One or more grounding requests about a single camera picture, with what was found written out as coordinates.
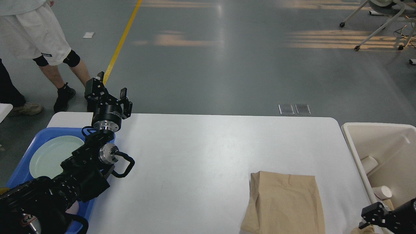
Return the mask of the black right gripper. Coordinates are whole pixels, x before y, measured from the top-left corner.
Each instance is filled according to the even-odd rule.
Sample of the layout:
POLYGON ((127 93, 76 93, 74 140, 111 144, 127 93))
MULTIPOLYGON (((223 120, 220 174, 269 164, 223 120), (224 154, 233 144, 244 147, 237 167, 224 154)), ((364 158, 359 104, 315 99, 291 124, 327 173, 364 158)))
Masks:
POLYGON ((358 228, 364 229, 369 225, 392 229, 394 234, 416 233, 416 199, 412 199, 394 211, 384 206, 382 202, 376 202, 362 209, 362 221, 358 228))

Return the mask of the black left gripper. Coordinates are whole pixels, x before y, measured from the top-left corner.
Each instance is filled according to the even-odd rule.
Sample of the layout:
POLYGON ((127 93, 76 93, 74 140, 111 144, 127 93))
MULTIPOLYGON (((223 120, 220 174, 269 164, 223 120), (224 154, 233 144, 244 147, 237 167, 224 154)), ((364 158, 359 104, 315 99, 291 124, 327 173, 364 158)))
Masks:
POLYGON ((89 104, 93 104, 92 128, 106 129, 117 132, 121 129, 122 119, 131 116, 132 102, 127 97, 127 88, 120 90, 118 102, 112 102, 112 96, 103 83, 105 72, 101 71, 96 77, 87 81, 84 97, 89 104))

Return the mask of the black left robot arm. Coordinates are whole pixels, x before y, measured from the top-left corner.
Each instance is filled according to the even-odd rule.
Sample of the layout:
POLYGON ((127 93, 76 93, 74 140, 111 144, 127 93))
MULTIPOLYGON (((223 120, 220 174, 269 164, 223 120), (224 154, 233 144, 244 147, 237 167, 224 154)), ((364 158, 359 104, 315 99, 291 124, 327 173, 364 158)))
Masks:
POLYGON ((72 222, 87 233, 86 218, 69 214, 76 202, 88 202, 110 187, 110 175, 124 178, 135 161, 112 144, 121 122, 131 116, 132 102, 127 89, 117 99, 103 83, 104 72, 86 83, 84 97, 95 104, 92 123, 85 126, 85 142, 61 164, 63 172, 54 178, 40 176, 24 182, 1 195, 2 234, 64 234, 72 222))

